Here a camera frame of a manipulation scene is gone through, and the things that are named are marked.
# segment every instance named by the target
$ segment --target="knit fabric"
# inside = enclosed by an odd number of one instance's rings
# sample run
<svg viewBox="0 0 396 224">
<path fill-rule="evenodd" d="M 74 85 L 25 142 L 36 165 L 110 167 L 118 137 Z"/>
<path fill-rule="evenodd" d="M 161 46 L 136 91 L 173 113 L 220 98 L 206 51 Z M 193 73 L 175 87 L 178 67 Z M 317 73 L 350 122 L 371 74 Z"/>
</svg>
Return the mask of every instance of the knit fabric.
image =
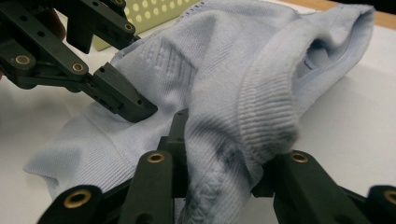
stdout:
<svg viewBox="0 0 396 224">
<path fill-rule="evenodd" d="M 233 223 L 261 165 L 290 151 L 299 117 L 360 60 L 373 23 L 368 6 L 299 15 L 252 0 L 197 4 L 112 61 L 158 112 L 133 124 L 94 103 L 25 170 L 43 176 L 52 197 L 82 184 L 107 191 L 134 175 L 189 108 L 190 183 L 178 222 Z"/>
</svg>

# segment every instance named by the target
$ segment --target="white table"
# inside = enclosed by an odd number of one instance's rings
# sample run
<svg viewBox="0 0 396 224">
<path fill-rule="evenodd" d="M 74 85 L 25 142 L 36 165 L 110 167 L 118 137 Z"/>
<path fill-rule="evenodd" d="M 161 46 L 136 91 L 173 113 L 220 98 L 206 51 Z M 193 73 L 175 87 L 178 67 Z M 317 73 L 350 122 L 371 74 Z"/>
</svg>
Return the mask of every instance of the white table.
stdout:
<svg viewBox="0 0 396 224">
<path fill-rule="evenodd" d="M 79 56 L 94 71 L 114 52 Z M 339 185 L 362 195 L 372 185 L 396 186 L 395 71 L 396 31 L 376 26 L 361 62 L 301 120 L 294 148 L 313 155 Z M 22 167 L 91 101 L 62 88 L 24 91 L 6 78 L 0 81 L 0 223 L 35 223 L 50 205 L 44 180 Z M 239 222 L 276 223 L 271 201 L 250 200 Z"/>
</svg>

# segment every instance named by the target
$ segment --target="robotic hand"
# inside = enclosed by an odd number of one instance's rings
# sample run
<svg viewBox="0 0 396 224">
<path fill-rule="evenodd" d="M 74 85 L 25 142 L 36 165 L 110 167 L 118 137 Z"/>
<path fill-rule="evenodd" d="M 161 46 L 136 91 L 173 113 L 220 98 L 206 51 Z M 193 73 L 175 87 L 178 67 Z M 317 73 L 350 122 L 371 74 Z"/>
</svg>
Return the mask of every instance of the robotic hand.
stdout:
<svg viewBox="0 0 396 224">
<path fill-rule="evenodd" d="M 84 91 L 131 122 L 151 116 L 157 107 L 109 63 L 89 74 L 87 64 L 60 40 L 64 29 L 52 8 L 68 17 L 67 42 L 84 53 L 89 53 L 93 35 L 117 49 L 138 38 L 134 36 L 134 26 L 125 19 L 122 0 L 2 0 L 0 77 L 5 75 L 26 90 L 48 85 L 66 87 L 71 92 Z"/>
</svg>

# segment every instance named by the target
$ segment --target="screw hole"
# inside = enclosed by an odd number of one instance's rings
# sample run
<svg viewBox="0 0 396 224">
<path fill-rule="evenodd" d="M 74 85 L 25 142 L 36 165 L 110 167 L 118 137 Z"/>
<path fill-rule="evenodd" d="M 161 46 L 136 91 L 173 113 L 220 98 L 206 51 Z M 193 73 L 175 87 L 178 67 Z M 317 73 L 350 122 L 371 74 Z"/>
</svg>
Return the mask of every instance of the screw hole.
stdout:
<svg viewBox="0 0 396 224">
<path fill-rule="evenodd" d="M 133 29 L 132 25 L 131 25 L 131 24 L 128 24 L 128 23 L 125 24 L 124 27 L 125 27 L 126 30 L 129 30 L 129 31 Z"/>
<path fill-rule="evenodd" d="M 163 160 L 165 160 L 165 156 L 162 153 L 153 153 L 148 157 L 148 161 L 152 163 L 160 162 Z"/>
<path fill-rule="evenodd" d="M 26 64 L 29 64 L 29 63 L 30 63 L 30 59 L 29 59 L 29 57 L 27 57 L 26 55 L 19 55 L 19 56 L 17 56 L 17 57 L 15 58 L 15 61 L 16 61 L 18 64 L 21 64 L 21 65 L 26 65 Z"/>
<path fill-rule="evenodd" d="M 84 203 L 87 203 L 91 199 L 91 193 L 86 189 L 78 189 L 72 192 L 64 200 L 64 207 L 66 208 L 78 208 Z"/>
<path fill-rule="evenodd" d="M 41 36 L 41 37 L 46 36 L 46 34 L 45 34 L 44 32 L 42 32 L 42 31 L 37 32 L 37 35 L 38 35 L 38 36 Z"/>
<path fill-rule="evenodd" d="M 82 72 L 82 70 L 84 70 L 84 66 L 81 63 L 75 63 L 73 64 L 73 70 L 75 72 Z"/>
<path fill-rule="evenodd" d="M 27 17 L 25 17 L 25 16 L 21 16 L 20 19 L 21 19 L 21 21 L 27 21 Z"/>
<path fill-rule="evenodd" d="M 291 158 L 294 161 L 301 162 L 301 163 L 308 162 L 308 158 L 304 154 L 301 154 L 298 152 L 291 153 Z"/>
</svg>

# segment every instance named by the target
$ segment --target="white surface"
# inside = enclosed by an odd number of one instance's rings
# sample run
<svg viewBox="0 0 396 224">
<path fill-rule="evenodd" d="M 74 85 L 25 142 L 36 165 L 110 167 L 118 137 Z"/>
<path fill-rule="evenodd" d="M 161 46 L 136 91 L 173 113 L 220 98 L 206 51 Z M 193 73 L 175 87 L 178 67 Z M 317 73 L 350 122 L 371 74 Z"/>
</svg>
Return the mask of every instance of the white surface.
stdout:
<svg viewBox="0 0 396 224">
<path fill-rule="evenodd" d="M 93 71 L 114 52 L 79 56 Z M 294 147 L 313 155 L 339 185 L 362 195 L 372 185 L 396 186 L 394 71 L 396 31 L 375 27 L 361 62 L 302 117 Z M 0 81 L 0 223 L 35 223 L 48 207 L 45 182 L 22 166 L 91 101 L 62 88 L 24 91 L 4 77 Z M 239 223 L 276 223 L 271 202 L 252 199 Z"/>
</svg>

